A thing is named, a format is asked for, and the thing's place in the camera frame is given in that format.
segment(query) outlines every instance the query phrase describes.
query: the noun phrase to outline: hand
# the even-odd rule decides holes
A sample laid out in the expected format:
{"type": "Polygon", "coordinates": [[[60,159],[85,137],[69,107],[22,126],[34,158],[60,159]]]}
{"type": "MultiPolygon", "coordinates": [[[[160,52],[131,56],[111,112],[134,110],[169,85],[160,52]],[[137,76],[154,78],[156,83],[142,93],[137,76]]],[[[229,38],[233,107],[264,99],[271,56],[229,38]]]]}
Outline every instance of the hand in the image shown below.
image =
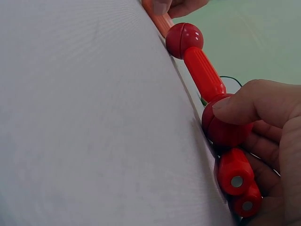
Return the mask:
{"type": "Polygon", "coordinates": [[[154,13],[162,15],[168,12],[171,18],[186,16],[206,5],[209,0],[152,0],[154,13]]]}
{"type": "Polygon", "coordinates": [[[301,85],[253,80],[217,102],[213,113],[227,123],[255,122],[243,147],[263,201],[260,212],[242,224],[300,226],[301,85]]]}

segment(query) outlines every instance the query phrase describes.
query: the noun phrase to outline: fingernail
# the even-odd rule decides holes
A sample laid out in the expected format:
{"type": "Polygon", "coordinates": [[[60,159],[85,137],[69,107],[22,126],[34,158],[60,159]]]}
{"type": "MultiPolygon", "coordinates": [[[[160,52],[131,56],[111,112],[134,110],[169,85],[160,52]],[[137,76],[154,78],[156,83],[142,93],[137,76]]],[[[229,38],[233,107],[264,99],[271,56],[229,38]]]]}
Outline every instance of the fingernail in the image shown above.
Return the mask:
{"type": "Polygon", "coordinates": [[[216,102],[214,105],[212,105],[212,108],[221,109],[229,103],[229,100],[230,100],[230,97],[226,97],[224,99],[221,99],[218,102],[216,102]]]}
{"type": "Polygon", "coordinates": [[[167,13],[167,4],[160,2],[160,0],[154,1],[154,13],[157,15],[163,15],[167,13]]]}

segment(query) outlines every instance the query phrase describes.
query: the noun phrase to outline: white surface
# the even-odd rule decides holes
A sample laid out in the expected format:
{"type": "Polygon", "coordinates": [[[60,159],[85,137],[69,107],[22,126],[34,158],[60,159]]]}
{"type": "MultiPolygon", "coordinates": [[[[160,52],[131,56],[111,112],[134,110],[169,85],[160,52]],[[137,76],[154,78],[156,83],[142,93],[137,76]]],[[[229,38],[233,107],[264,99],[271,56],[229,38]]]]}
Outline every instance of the white surface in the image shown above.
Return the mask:
{"type": "Polygon", "coordinates": [[[202,136],[137,1],[0,1],[1,226],[231,225],[202,136]]]}

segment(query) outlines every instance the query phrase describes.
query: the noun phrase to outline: magnetic building toy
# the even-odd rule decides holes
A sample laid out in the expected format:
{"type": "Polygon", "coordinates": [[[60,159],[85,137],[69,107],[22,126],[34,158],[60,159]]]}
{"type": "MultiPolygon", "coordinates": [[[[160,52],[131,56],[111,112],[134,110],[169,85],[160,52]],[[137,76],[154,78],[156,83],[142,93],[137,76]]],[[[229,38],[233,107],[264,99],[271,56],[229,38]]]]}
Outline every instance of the magnetic building toy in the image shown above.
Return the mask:
{"type": "Polygon", "coordinates": [[[173,24],[168,13],[158,16],[152,12],[152,1],[142,0],[142,6],[166,39],[170,55],[184,63],[201,95],[207,102],[202,114],[205,136],[219,147],[217,181],[230,196],[232,210],[241,217],[255,215],[261,206],[262,196],[254,180],[254,173],[245,153],[238,146],[250,135],[253,124],[233,125],[215,118],[212,106],[230,97],[220,76],[202,50],[202,32],[189,23],[173,24]]]}

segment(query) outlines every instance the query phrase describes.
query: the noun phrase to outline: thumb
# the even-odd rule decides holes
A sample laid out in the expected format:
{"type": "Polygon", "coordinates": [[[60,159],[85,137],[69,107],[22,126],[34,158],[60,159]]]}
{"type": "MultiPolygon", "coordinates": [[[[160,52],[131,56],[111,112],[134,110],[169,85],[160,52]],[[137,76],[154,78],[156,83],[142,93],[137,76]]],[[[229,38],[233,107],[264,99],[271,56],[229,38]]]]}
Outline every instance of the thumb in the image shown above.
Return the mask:
{"type": "Polygon", "coordinates": [[[157,15],[163,15],[168,12],[172,0],[153,0],[153,10],[157,15]]]}
{"type": "Polygon", "coordinates": [[[252,80],[236,94],[213,105],[221,121],[244,125],[257,120],[282,128],[301,115],[301,86],[269,80],[252,80]]]}

